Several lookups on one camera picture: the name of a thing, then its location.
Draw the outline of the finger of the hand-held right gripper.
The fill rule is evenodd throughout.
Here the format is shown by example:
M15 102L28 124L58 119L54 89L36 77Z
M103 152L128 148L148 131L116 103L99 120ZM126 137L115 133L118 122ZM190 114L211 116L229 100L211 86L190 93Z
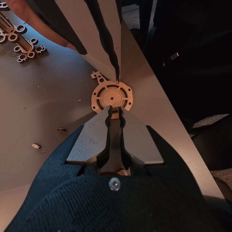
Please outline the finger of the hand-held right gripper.
M91 1L56 0L55 2L87 50L87 55L81 56L112 80L113 66L101 44L100 33L91 10Z
M112 80L119 82L121 69L121 22L116 0L91 0L100 41L113 66Z

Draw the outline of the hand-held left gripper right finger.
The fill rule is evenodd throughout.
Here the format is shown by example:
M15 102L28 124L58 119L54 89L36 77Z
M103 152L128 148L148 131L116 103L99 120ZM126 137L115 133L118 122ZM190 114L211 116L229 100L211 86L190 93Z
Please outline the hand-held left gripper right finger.
M164 160L147 126L123 107L119 107L121 160L132 167L163 164Z

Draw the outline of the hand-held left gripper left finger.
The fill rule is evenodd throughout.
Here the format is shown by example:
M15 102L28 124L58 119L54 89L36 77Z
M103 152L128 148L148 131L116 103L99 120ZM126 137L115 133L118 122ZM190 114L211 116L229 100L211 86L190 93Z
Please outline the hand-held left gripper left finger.
M109 160L111 106L85 123L67 162L102 168Z

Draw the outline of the round wooden disc part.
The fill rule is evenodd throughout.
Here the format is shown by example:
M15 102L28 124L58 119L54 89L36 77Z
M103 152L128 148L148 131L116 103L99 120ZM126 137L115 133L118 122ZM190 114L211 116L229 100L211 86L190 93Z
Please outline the round wooden disc part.
M118 107L129 111L133 103L132 89L122 82L107 80L100 71L92 72L92 79L97 79L98 86L91 96L91 108L100 113L107 106L112 106L111 119L118 119Z

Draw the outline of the wooden ringed tower model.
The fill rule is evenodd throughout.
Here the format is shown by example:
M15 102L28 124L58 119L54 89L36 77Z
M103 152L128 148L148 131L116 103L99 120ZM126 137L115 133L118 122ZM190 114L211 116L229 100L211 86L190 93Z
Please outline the wooden ringed tower model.
M15 44L14 52L19 53L17 62L22 63L28 58L34 58L36 54L46 51L43 45L37 45L36 38L25 39L23 34L27 32L26 23L14 25L2 12L10 11L7 3L0 1L0 43L8 41Z

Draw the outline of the person's right hand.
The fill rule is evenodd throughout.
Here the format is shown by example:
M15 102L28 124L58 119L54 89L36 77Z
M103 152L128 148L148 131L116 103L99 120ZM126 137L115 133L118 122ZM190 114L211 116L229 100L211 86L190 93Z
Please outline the person's right hand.
M77 51L74 45L62 38L56 32L51 30L41 19L32 11L27 5L25 0L6 0L5 1L10 10L18 16L21 20L30 25L39 34L47 38L48 40L61 45L63 47L70 48Z

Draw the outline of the dark bag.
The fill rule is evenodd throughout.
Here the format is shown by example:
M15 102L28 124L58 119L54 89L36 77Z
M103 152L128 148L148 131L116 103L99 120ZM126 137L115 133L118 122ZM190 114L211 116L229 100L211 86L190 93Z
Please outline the dark bag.
M231 0L158 0L131 32L186 130L232 113Z

